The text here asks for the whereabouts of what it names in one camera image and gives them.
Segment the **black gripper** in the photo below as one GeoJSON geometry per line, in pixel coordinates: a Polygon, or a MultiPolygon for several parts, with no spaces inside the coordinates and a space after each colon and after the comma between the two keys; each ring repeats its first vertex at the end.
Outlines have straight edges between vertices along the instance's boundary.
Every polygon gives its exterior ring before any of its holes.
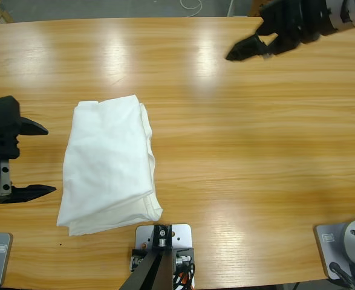
{"type": "Polygon", "coordinates": [[[49,185],[29,185],[18,188],[10,180],[10,159],[19,156],[17,136],[48,135],[43,125],[22,117],[13,122],[0,122],[0,204],[32,201],[56,190],[49,185]]]}
{"type": "Polygon", "coordinates": [[[331,8],[325,1],[271,1],[259,9],[262,18],[257,34],[237,42],[225,59],[242,62],[259,56],[268,58],[309,44],[337,32],[330,21],[331,8]],[[266,45],[260,36],[277,34],[266,45]]]}

